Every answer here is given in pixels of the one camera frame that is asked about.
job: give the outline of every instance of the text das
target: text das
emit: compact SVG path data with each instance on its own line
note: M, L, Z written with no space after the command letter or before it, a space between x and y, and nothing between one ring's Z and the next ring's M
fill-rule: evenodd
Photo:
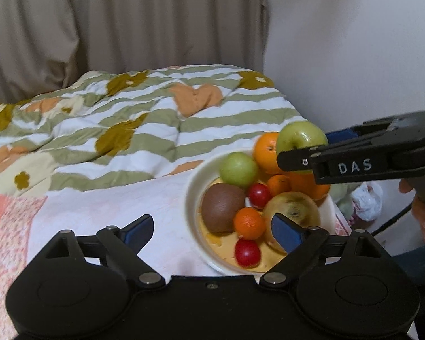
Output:
M372 164L370 163L370 159L365 159L362 161L362 164L358 164L356 161L353 161L352 164L339 163L340 174L344 173L360 173L363 169L364 171L368 171L372 168Z

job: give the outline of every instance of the orange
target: orange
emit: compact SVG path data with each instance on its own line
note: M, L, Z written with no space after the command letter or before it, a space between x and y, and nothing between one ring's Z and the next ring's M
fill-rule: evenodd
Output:
M298 173L296 171L290 171L286 173L286 175L290 179L291 190L293 192L307 194L314 201L318 201L326 197L327 193L329 192L330 185L316 184L313 172Z
M273 175L283 171L277 165L277 154L275 153L275 143L277 142L278 132L265 133L255 143L253 147L253 159L260 169Z
M239 237L245 240L255 240L266 230L265 220L252 207L240 209L233 219L233 224Z
M291 191L290 179L288 176L282 174L271 176L267 186L273 197L280 193Z

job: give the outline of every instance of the fruit bowl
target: fruit bowl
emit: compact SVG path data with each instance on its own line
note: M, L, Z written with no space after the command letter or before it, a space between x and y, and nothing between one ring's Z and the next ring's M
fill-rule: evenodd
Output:
M252 155L251 148L241 148L233 151L244 152L248 155ZM199 210L203 195L207 188L219 178L220 165L229 154L230 151L215 155L209 160L203 162L194 170L194 173L191 175L186 189L184 190L184 200L182 201L181 208L188 230L194 238L197 251L209 266L224 275L253 274L256 277L259 277L271 267L266 267L267 265L259 265L257 268L247 270L237 267L230 260L227 262L225 259L221 258L217 253L217 249L215 251L212 241L206 238L205 227L202 224L201 217L199 217ZM321 227L329 231L330 234L335 234L335 208L332 198L329 195L319 206L318 210L320 212ZM234 240L234 242L236 242L237 236L236 233L234 234L235 236L233 236L233 234L228 234L226 237L222 238L222 240L225 241L225 243L227 243L227 240ZM260 246L262 249L262 256L267 254L268 251L271 251L271 254L274 253L274 251L272 251L265 243L262 245L264 245ZM275 259L280 260L282 257L283 255L280 255L280 257L275 256Z

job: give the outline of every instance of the bed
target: bed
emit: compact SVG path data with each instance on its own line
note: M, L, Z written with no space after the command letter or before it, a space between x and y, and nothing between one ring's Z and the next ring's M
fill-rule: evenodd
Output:
M15 335L9 285L61 229L91 235L149 213L146 262L166 279L217 275L191 244L180 190L208 157L298 120L271 79L230 65L91 71L66 89L0 104L0 340Z

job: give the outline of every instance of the plastic bag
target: plastic bag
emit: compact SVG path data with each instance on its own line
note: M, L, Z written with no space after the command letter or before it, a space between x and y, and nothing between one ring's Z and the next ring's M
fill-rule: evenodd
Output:
M363 182L351 193L355 208L354 215L364 221L376 220L383 208L382 191L377 182Z

